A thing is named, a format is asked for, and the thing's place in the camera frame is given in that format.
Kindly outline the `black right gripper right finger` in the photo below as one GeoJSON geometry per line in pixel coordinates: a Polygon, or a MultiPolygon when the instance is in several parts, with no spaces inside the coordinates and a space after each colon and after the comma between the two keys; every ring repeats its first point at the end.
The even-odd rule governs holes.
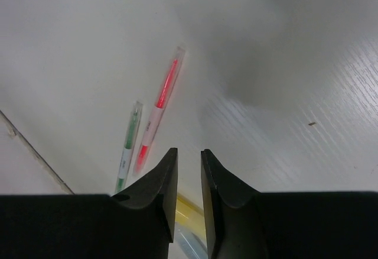
{"type": "Polygon", "coordinates": [[[377,193],[259,192],[201,152],[209,258],[376,258],[377,193]]]}

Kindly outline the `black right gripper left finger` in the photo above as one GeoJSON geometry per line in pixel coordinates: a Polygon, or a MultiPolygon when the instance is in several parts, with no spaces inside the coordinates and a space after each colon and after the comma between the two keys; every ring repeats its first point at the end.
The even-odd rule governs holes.
{"type": "Polygon", "coordinates": [[[121,192],[1,196],[2,258],[167,258],[178,150],[121,192]]]}

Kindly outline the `green pen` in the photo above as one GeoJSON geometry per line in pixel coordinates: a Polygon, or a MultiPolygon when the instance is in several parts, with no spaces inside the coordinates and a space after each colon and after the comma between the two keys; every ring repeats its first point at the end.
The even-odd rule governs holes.
{"type": "Polygon", "coordinates": [[[119,193],[124,189],[129,169],[132,161],[132,154],[135,148],[136,136],[139,130],[139,124],[141,119],[143,104],[136,101],[133,105],[131,117],[128,123],[128,129],[126,132],[125,142],[122,150],[122,157],[120,160],[118,176],[116,180],[115,193],[119,193]]]}

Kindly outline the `red pen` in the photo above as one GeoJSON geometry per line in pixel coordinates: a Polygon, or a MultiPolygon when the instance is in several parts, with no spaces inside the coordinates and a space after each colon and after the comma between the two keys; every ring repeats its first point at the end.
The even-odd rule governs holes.
{"type": "Polygon", "coordinates": [[[161,88],[159,89],[157,99],[154,103],[154,107],[146,123],[146,127],[142,136],[141,145],[139,147],[135,165],[133,168],[133,174],[138,175],[144,168],[147,160],[149,150],[153,143],[155,134],[161,122],[165,108],[170,99],[173,87],[177,80],[177,76],[180,72],[181,65],[185,57],[185,48],[177,47],[174,56],[171,60],[170,66],[166,72],[164,80],[162,81],[161,88]]]}

